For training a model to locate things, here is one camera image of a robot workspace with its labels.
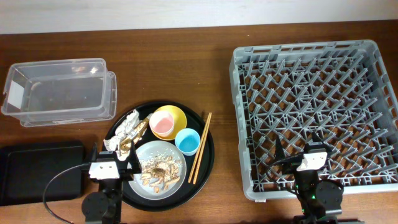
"wooden chopstick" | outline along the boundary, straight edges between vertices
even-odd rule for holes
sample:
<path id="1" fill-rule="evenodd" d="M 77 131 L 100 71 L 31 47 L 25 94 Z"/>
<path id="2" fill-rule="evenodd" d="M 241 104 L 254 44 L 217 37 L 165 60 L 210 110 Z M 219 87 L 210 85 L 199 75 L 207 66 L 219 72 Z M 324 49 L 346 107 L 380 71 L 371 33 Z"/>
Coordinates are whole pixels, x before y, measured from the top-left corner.
<path id="1" fill-rule="evenodd" d="M 199 155 L 199 160 L 197 164 L 197 170 L 195 172 L 195 177 L 193 178 L 193 184 L 197 183 L 197 177 L 199 173 L 199 168 L 200 168 L 200 163 L 201 163 L 201 157 L 203 155 L 203 151 L 205 150 L 205 145 L 206 145 L 206 139 L 207 139 L 207 133 L 209 132 L 209 126 L 210 126 L 210 119 L 211 119 L 211 113 L 209 113 L 209 117 L 207 120 L 209 121 L 207 123 L 207 127 L 205 127 L 205 137 L 203 138 L 203 143 L 201 144 L 201 150 L 200 150 L 200 155 Z"/>
<path id="2" fill-rule="evenodd" d="M 205 128 L 203 128 L 203 133 L 201 134 L 200 145 L 199 145 L 199 148 L 198 148 L 198 150 L 197 150 L 197 154 L 195 155 L 195 159 L 193 160 L 193 164 L 192 164 L 192 168 L 191 168 L 191 173 L 190 173 L 189 178 L 188 178 L 188 183 L 190 183 L 191 180 L 192 180 L 193 171 L 195 170 L 195 166 L 196 166 L 197 161 L 198 161 L 199 152 L 200 152 L 200 149 L 201 149 L 201 145 L 202 145 L 202 143 L 203 143 L 203 138 L 205 137 L 205 130 L 206 130 L 206 127 L 208 126 L 208 123 L 210 122 L 210 114 L 211 114 L 211 113 L 209 113 L 209 115 L 207 116 Z"/>

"brown wooden tabletop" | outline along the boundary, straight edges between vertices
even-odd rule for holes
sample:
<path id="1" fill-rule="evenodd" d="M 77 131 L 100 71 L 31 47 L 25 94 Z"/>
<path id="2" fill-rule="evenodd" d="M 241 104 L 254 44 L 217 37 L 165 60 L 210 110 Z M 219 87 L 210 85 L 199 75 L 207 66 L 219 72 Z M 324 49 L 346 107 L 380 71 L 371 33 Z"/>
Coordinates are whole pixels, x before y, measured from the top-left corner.
<path id="1" fill-rule="evenodd" d="M 177 101 L 198 114 L 213 113 L 210 131 L 216 159 L 210 178 L 192 200 L 166 212 L 143 212 L 123 204 L 122 221 L 282 223 L 301 214 L 297 199 L 254 203 L 243 195 L 228 71 L 233 50 L 248 45 L 356 39 L 377 42 L 398 92 L 398 21 L 0 35 L 1 87 L 13 63 L 70 58 L 103 58 L 118 80 L 117 113 L 112 121 L 23 128 L 15 118 L 0 115 L 0 146 L 79 139 L 91 148 L 94 142 L 101 144 L 128 109 L 151 100 Z M 86 194 L 97 187 L 89 185 Z M 49 206 L 61 217 L 83 223 L 83 198 L 50 202 Z M 340 218 L 398 222 L 398 192 L 345 195 L 342 207 Z M 0 207 L 0 219 L 2 223 L 59 223 L 42 203 Z"/>

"round tray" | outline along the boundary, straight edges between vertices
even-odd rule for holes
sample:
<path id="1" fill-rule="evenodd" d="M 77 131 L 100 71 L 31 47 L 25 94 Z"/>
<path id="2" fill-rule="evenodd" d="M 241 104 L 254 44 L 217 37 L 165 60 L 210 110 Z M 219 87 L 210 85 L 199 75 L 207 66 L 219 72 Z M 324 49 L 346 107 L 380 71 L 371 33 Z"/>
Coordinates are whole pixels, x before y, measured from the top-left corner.
<path id="1" fill-rule="evenodd" d="M 202 134 L 203 129 L 205 128 L 205 122 L 200 118 L 199 115 L 193 112 L 190 108 L 187 108 L 186 106 L 181 105 L 180 103 L 172 101 L 153 101 L 150 103 L 144 103 L 142 105 L 139 105 L 129 110 L 128 112 L 124 113 L 123 116 L 121 116 L 121 118 L 119 118 L 118 121 L 108 131 L 105 139 L 110 139 L 112 136 L 114 136 L 114 131 L 116 130 L 116 128 L 124 121 L 124 119 L 126 119 L 126 116 L 128 114 L 132 113 L 134 109 L 139 112 L 139 119 L 144 119 L 148 114 L 153 113 L 157 108 L 165 105 L 178 106 L 182 111 L 184 111 L 185 116 L 187 117 L 187 128 L 192 128 L 196 130 L 199 133 L 199 135 Z M 156 140 L 160 139 L 155 137 L 150 130 L 147 130 L 143 135 L 142 139 L 137 142 L 136 149 L 138 149 L 140 146 L 142 146 L 147 142 L 156 141 Z M 185 202 L 189 201 L 191 198 L 193 198 L 205 185 L 211 173 L 211 169 L 213 168 L 214 157 L 215 157 L 214 143 L 213 143 L 213 138 L 211 137 L 209 131 L 207 135 L 206 146 L 203 151 L 203 157 L 200 164 L 200 170 L 198 173 L 196 185 L 188 183 L 189 173 L 191 172 L 195 155 L 184 156 L 185 161 L 187 162 L 187 174 L 185 176 L 185 180 L 182 186 L 173 195 L 161 200 L 148 200 L 136 194 L 132 190 L 128 182 L 124 182 L 123 202 L 127 203 L 130 206 L 133 206 L 134 208 L 150 212 L 165 211 L 175 208 L 179 205 L 182 205 Z"/>

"pink cup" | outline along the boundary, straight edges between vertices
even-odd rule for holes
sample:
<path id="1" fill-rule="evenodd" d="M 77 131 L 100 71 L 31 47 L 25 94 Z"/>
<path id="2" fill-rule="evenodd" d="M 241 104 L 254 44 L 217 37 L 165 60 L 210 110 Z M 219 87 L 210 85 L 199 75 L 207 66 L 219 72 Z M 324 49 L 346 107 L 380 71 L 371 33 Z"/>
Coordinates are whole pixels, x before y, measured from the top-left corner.
<path id="1" fill-rule="evenodd" d="M 156 111 L 150 117 L 149 127 L 160 137 L 167 137 L 174 130 L 174 118 L 168 111 Z"/>

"gray plastic crate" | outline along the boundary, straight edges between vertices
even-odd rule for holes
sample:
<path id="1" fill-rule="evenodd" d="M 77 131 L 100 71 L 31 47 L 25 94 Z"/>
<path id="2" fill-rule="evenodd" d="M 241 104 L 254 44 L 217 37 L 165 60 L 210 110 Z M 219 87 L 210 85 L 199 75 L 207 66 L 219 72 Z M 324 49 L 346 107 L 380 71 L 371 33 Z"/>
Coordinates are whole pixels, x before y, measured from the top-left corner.
<path id="1" fill-rule="evenodd" d="M 345 194 L 398 190 L 398 104 L 375 42 L 239 47 L 229 74 L 248 199 L 295 197 L 264 171 L 277 136 L 289 156 L 312 131 L 333 149 L 321 178 L 339 180 Z M 293 189 L 294 177 L 277 169 L 270 174 Z"/>

